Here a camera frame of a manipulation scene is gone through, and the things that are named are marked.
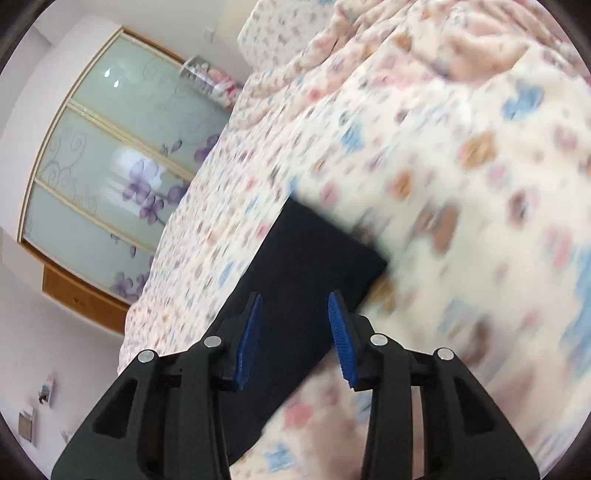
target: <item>purple flower pattern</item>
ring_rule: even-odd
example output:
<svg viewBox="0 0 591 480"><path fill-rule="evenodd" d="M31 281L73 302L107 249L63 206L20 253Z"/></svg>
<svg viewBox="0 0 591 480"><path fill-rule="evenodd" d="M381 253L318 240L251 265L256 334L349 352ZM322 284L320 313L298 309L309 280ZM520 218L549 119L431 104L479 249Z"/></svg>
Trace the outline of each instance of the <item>purple flower pattern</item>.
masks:
<svg viewBox="0 0 591 480"><path fill-rule="evenodd" d="M156 222L164 225L164 222L158 218L158 212L164 208L163 199L156 200L156 195L150 194L146 199L144 206L139 211L139 217L147 220L148 225L153 225Z"/></svg>
<svg viewBox="0 0 591 480"><path fill-rule="evenodd" d="M125 273L123 272L117 272L115 274L115 283L111 285L111 292L122 299L137 301L139 297L134 293L128 292L133 286L134 281L131 278L125 277Z"/></svg>
<svg viewBox="0 0 591 480"><path fill-rule="evenodd" d="M135 195L135 201L141 205L152 192L150 182L158 174L158 164L153 160L138 160L129 171L129 185L123 191L123 200L127 202Z"/></svg>
<svg viewBox="0 0 591 480"><path fill-rule="evenodd" d="M180 138L173 143L172 148L170 149L170 153L174 153L176 152L179 148L181 148L183 146L183 140L181 140Z"/></svg>
<svg viewBox="0 0 591 480"><path fill-rule="evenodd" d="M183 181L181 185L175 185L174 187L171 187L166 198L168 203L170 205L178 205L187 193L189 185L191 185L189 182Z"/></svg>
<svg viewBox="0 0 591 480"><path fill-rule="evenodd" d="M195 163L201 165L205 161L211 150L213 150L213 147L216 146L216 143L219 140L219 138L219 135L210 135L207 138L207 145L203 148L198 148L195 151Z"/></svg>
<svg viewBox="0 0 591 480"><path fill-rule="evenodd" d="M144 291L144 287L148 282L148 277L150 276L150 272L142 273L138 275L136 278L137 286L135 288L135 292L137 293L138 297L141 297L142 292Z"/></svg>

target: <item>wooden drawer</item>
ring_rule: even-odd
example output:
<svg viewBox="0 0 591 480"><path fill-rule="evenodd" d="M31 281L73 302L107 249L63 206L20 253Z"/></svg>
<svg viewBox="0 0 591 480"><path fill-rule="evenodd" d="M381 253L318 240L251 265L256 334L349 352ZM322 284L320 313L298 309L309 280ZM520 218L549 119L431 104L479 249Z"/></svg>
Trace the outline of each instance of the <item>wooden drawer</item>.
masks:
<svg viewBox="0 0 591 480"><path fill-rule="evenodd" d="M81 280L69 278L48 265L43 271L43 292L110 330L118 333L125 331L126 306L105 294L94 292Z"/></svg>

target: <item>floral blanket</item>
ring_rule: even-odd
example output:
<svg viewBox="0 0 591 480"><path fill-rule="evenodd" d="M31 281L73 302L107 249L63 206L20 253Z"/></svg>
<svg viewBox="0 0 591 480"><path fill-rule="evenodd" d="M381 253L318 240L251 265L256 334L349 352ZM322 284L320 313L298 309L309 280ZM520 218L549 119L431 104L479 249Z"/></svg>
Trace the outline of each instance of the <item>floral blanket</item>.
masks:
<svg viewBox="0 0 591 480"><path fill-rule="evenodd" d="M390 259L362 309L376 330L454 349L546 473L591 406L588 78L535 1L338 2L247 82L165 228L121 369L201 337L295 192ZM370 398L329 355L233 478L357 478Z"/></svg>
<svg viewBox="0 0 591 480"><path fill-rule="evenodd" d="M334 0L258 0L236 42L255 70L285 65L328 25Z"/></svg>

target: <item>white wall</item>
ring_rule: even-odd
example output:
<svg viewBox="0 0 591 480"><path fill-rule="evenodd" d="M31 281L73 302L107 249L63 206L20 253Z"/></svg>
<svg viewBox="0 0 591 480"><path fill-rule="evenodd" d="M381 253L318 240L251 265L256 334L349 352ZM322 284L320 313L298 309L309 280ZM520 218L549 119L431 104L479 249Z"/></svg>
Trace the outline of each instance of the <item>white wall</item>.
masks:
<svg viewBox="0 0 591 480"><path fill-rule="evenodd" d="M18 96L51 44L34 28L20 41L0 74L0 132L4 129Z"/></svg>
<svg viewBox="0 0 591 480"><path fill-rule="evenodd" d="M0 412L27 455L49 477L73 430L116 378L121 338L103 333L31 291L0 265ZM37 391L56 378L51 408ZM35 445L18 436L18 412L35 406Z"/></svg>
<svg viewBox="0 0 591 480"><path fill-rule="evenodd" d="M0 231L0 261L8 267L27 287L41 292L43 287L43 264L6 232Z"/></svg>
<svg viewBox="0 0 591 480"><path fill-rule="evenodd" d="M238 48L236 39L258 0L226 0L216 35L226 45Z"/></svg>
<svg viewBox="0 0 591 480"><path fill-rule="evenodd" d="M58 45L86 14L80 2L57 0L53 2L33 25L52 45Z"/></svg>
<svg viewBox="0 0 591 480"><path fill-rule="evenodd" d="M241 3L252 0L80 1L89 12L131 28L184 59L196 54L202 55L241 81L246 80L251 72L238 51L235 38L217 35L213 43L209 43L204 39L203 29L209 27L216 30L227 11L234 8L241 11Z"/></svg>

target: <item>light switch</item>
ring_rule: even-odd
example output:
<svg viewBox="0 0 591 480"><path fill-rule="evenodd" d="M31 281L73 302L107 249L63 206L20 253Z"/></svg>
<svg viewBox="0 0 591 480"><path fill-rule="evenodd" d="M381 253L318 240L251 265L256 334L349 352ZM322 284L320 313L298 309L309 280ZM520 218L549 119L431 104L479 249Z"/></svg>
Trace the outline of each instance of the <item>light switch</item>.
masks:
<svg viewBox="0 0 591 480"><path fill-rule="evenodd" d="M212 28L205 27L203 29L203 38L207 40L209 43L213 42L213 37L215 36L216 31Z"/></svg>

